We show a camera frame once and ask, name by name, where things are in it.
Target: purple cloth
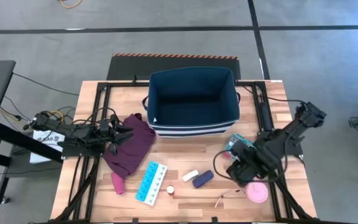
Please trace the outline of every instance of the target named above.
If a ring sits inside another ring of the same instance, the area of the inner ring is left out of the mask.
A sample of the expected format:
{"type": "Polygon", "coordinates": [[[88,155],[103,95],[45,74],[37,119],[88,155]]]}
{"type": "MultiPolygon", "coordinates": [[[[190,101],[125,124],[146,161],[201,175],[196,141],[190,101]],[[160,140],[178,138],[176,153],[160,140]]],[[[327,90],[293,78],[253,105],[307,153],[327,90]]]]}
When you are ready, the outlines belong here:
{"type": "Polygon", "coordinates": [[[108,148],[103,154],[112,171],[123,179],[136,171],[155,139],[155,131],[149,128],[147,122],[142,121],[140,113],[127,117],[124,126],[133,128],[134,135],[117,146],[116,156],[112,155],[108,148]]]}

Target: white paper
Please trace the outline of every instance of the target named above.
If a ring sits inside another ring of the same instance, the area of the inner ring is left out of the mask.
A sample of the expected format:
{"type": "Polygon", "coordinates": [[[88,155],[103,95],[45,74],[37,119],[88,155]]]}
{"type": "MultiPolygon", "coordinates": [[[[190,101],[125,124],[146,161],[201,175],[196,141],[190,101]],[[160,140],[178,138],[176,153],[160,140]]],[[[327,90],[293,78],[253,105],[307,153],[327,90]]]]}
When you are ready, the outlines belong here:
{"type": "MultiPolygon", "coordinates": [[[[51,131],[34,131],[32,138],[37,141],[42,141],[49,135],[49,133],[51,133],[51,131]]],[[[61,152],[63,150],[63,148],[58,146],[57,143],[64,141],[64,140],[65,140],[64,135],[52,132],[50,134],[50,136],[42,143],[61,152]]],[[[31,155],[30,155],[30,163],[31,164],[47,162],[47,161],[50,161],[50,159],[47,159],[45,157],[42,157],[38,154],[31,152],[31,155]]]]}

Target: white stripe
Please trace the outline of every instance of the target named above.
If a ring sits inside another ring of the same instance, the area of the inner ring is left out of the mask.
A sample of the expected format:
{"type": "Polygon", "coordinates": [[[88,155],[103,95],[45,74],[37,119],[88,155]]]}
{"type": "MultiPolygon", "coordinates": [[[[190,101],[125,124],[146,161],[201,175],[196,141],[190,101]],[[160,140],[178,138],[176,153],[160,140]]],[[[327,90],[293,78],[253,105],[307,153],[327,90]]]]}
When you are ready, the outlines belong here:
{"type": "Polygon", "coordinates": [[[235,123],[236,121],[238,121],[238,120],[229,121],[229,122],[220,123],[220,124],[205,125],[205,126],[159,126],[159,125],[152,125],[152,124],[150,124],[150,126],[153,128],[194,128],[194,129],[196,129],[196,128],[215,127],[215,126],[220,126],[220,125],[224,125],[224,124],[235,123]]]}
{"type": "Polygon", "coordinates": [[[230,126],[223,128],[214,128],[214,129],[206,129],[206,130],[195,130],[195,131],[155,131],[157,134],[197,134],[197,133],[210,133],[213,131],[225,131],[229,129],[230,126]]]}
{"type": "Polygon", "coordinates": [[[207,133],[207,134],[199,134],[196,136],[160,136],[160,138],[192,138],[192,137],[200,137],[200,136],[207,136],[207,135],[214,135],[214,134],[223,134],[223,133],[207,133]]]}

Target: blue pill organizer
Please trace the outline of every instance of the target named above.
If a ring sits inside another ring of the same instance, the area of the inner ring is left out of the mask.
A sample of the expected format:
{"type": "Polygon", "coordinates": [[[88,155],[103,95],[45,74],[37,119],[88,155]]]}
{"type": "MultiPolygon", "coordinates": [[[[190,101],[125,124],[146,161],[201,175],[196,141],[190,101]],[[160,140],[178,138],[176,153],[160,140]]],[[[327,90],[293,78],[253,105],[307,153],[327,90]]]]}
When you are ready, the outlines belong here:
{"type": "Polygon", "coordinates": [[[150,161],[135,198],[153,206],[167,169],[167,166],[150,161]]]}

